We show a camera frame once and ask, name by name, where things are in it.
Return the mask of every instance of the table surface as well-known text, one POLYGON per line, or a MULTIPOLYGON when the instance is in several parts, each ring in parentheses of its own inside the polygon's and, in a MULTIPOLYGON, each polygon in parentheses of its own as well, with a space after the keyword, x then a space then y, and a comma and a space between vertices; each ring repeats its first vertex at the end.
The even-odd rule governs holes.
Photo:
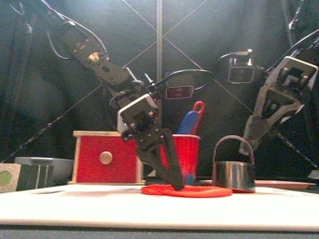
POLYGON ((221 198, 140 193, 141 186, 65 185, 0 194, 1 225, 319 232, 319 195, 256 188, 221 198))

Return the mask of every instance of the wall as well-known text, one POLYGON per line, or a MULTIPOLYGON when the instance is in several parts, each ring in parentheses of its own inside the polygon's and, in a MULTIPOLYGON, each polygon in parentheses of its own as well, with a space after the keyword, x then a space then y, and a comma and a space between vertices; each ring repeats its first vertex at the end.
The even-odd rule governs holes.
MULTIPOLYGON (((112 62, 129 67, 136 78, 145 83, 144 74, 157 79, 159 74, 164 76, 181 69, 201 68, 217 75, 216 59, 223 54, 247 49, 253 50, 257 65, 267 68, 289 47, 281 5, 284 1, 163 1, 159 72, 156 0, 46 2, 100 37, 112 62)), ((297 3, 289 1, 291 14, 297 3)), ((304 6, 295 30, 296 39, 315 30, 315 5, 315 1, 309 1, 304 6)), ((5 1, 0 2, 0 13, 1 158, 5 159, 28 139, 34 139, 16 156, 72 159, 73 131, 115 130, 116 111, 108 106, 109 95, 103 88, 93 91, 100 82, 76 61, 56 57, 46 40, 46 25, 38 16, 26 11, 32 28, 32 34, 26 34, 25 19, 14 14, 5 1), (46 125, 58 116, 62 118, 53 126, 46 125)), ((52 41, 58 53, 69 56, 57 40, 52 38, 52 41)), ((240 85, 216 77, 201 91, 196 91, 192 99, 163 100, 163 125, 173 132, 193 102, 205 102, 205 113, 197 129, 201 138, 200 176, 211 174, 217 139, 227 134, 243 135, 261 85, 263 79, 259 77, 251 84, 240 85)), ((317 98, 311 99, 309 103, 311 112, 317 112, 317 98)), ((295 117, 280 131, 317 161, 317 146, 311 143, 309 126, 303 117, 301 114, 295 117)), ((313 123, 313 131, 317 132, 317 119, 313 123)), ((233 142, 220 148, 219 154, 220 159, 247 160, 237 155, 233 142)), ((277 139, 263 145, 255 156, 259 177, 299 178, 309 173, 309 165, 277 139)))

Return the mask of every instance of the red plastic cup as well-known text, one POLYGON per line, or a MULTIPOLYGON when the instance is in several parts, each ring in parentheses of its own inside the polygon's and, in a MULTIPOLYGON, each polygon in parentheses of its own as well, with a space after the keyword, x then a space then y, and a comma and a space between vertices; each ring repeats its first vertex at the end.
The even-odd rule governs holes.
MULTIPOLYGON (((200 137, 192 134, 173 134, 179 166, 185 185, 193 185, 197 170, 197 149, 200 137)), ((160 146, 160 158, 164 167, 168 167, 163 146, 160 146)))

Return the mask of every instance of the wooden box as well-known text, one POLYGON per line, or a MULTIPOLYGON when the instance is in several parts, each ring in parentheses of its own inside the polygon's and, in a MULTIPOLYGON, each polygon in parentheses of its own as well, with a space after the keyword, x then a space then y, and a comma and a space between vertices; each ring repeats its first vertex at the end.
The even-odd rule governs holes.
POLYGON ((140 183, 141 162, 136 142, 117 132, 74 131, 72 183, 140 183))

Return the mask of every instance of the metal pot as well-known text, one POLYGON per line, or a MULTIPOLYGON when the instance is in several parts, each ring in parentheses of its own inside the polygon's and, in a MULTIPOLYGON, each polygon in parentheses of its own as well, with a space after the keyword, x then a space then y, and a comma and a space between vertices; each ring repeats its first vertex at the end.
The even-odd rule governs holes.
POLYGON ((212 184, 221 188, 232 189, 235 192, 255 192, 253 183, 253 150, 249 143, 236 135, 224 136, 216 143, 213 155, 212 184), (216 147, 227 139, 237 139, 247 145, 249 150, 249 162, 217 162, 216 147))

